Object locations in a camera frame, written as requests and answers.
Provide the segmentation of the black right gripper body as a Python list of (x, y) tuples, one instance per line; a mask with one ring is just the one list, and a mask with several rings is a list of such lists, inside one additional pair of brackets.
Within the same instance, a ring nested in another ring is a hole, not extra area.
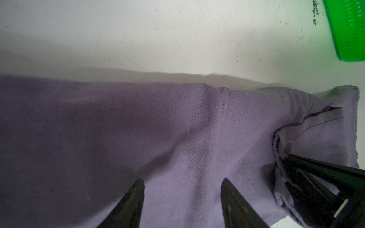
[(331, 187), (330, 228), (360, 228), (365, 222), (365, 187), (344, 191)]

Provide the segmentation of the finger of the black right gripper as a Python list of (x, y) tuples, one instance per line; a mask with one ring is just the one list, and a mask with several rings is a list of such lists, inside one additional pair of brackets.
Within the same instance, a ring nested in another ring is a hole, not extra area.
[(283, 164), (308, 172), (334, 185), (340, 193), (350, 199), (365, 197), (365, 171), (347, 166), (332, 164), (304, 158), (297, 155), (288, 155)]

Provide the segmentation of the purple trousers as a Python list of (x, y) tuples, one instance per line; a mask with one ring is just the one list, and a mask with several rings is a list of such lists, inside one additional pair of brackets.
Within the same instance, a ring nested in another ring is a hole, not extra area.
[(358, 167), (356, 86), (76, 82), (1, 76), (1, 227), (95, 228), (137, 179), (142, 228), (222, 228), (227, 178), (268, 225), (312, 222), (280, 159)]

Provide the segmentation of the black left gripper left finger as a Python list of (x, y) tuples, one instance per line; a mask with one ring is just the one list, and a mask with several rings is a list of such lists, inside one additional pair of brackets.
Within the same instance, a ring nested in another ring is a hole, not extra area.
[(98, 228), (139, 228), (145, 185), (137, 179)]

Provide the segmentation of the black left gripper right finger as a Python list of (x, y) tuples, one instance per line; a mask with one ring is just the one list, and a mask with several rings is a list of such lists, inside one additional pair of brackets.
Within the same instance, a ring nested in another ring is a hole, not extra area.
[(225, 228), (269, 228), (227, 178), (220, 196)]

